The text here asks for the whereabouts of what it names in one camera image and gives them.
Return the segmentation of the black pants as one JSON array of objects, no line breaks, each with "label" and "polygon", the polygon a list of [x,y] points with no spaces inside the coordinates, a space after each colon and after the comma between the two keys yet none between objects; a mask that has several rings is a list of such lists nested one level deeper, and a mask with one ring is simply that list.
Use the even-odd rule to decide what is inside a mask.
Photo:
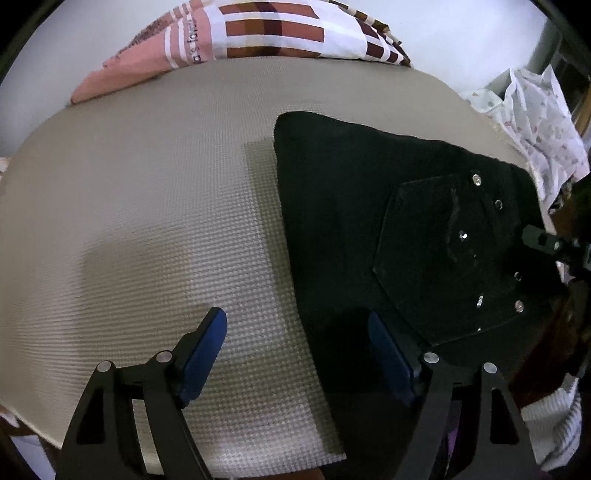
[{"label": "black pants", "polygon": [[328,479],[391,479],[393,426],[369,318],[456,366],[495,364],[520,413],[564,375],[556,261],[515,165],[310,112],[273,129],[298,315],[345,459]]}]

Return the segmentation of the white dotted bedsheet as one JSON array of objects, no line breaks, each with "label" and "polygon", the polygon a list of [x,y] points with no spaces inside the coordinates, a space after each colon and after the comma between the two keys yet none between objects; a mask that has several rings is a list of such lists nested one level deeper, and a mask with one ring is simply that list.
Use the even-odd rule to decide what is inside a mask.
[{"label": "white dotted bedsheet", "polygon": [[541,74],[511,69],[503,96],[479,89],[461,97],[488,117],[527,159],[545,209],[552,206],[567,181],[589,174],[587,150],[551,67]]}]

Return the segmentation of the beige mattress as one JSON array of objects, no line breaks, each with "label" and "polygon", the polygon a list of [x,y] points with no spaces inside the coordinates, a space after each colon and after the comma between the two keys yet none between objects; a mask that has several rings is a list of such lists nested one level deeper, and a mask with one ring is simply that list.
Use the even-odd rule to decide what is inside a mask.
[{"label": "beige mattress", "polygon": [[[228,332],[182,411],[209,479],[345,459],[290,273],[273,147],[288,112],[443,141],[534,185],[489,119],[404,67],[221,61],[61,111],[1,183],[1,401],[59,453],[100,362],[143,364],[221,308]],[[540,479],[566,470],[582,426],[576,408],[543,425],[552,391],[520,411]]]}]

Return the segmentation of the pink plaid pillow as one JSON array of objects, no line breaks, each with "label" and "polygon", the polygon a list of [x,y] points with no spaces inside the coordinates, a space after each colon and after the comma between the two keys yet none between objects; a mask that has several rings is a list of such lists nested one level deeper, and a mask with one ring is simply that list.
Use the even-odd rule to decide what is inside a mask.
[{"label": "pink plaid pillow", "polygon": [[205,62],[271,56],[412,64],[387,24],[339,1],[188,1],[91,72],[70,101]]}]

